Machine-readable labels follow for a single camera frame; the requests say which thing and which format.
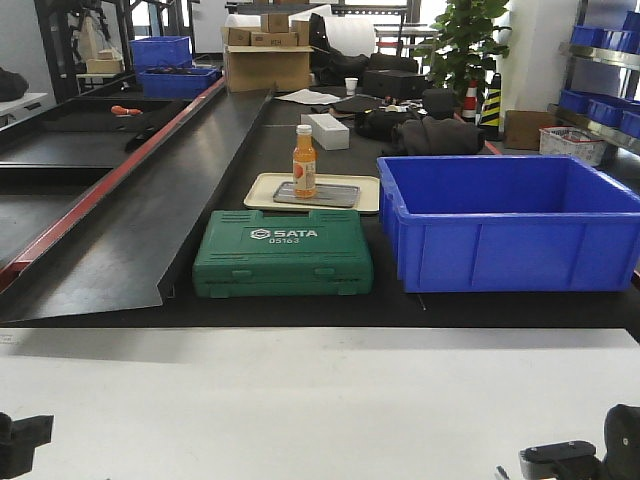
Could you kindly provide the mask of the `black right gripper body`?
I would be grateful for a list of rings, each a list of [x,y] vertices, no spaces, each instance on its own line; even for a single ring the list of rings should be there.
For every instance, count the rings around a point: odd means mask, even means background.
[[[618,404],[604,421],[605,455],[587,441],[527,447],[519,452],[525,479],[638,479],[639,407]]]

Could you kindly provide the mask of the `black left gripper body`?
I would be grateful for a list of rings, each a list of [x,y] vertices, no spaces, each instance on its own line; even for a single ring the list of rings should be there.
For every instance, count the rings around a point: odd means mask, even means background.
[[[1,478],[13,479],[33,468],[35,449],[51,442],[53,415],[13,420],[1,413]]]

